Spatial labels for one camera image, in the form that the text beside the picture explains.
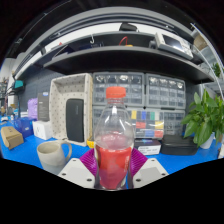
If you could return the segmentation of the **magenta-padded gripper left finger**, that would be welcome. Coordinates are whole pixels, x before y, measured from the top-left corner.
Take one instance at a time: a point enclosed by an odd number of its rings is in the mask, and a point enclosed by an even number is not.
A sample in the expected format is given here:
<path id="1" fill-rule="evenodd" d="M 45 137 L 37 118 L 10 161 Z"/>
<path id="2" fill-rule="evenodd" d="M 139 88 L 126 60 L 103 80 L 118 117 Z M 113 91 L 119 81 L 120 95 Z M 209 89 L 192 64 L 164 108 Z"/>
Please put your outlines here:
<path id="1" fill-rule="evenodd" d="M 93 189 L 97 176 L 94 150 L 90 149 L 80 158 L 72 158 L 58 176 L 78 186 Z"/>

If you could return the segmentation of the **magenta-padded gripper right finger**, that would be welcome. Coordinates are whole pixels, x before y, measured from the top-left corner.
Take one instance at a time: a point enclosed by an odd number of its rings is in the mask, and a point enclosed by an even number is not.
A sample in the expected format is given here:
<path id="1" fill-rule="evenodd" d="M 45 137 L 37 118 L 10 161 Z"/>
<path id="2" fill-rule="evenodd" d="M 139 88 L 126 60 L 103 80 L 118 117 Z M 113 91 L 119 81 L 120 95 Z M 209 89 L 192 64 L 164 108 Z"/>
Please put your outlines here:
<path id="1" fill-rule="evenodd" d="M 133 149 L 128 171 L 128 188 L 136 189 L 168 176 L 168 172 L 156 158 L 148 159 Z"/>

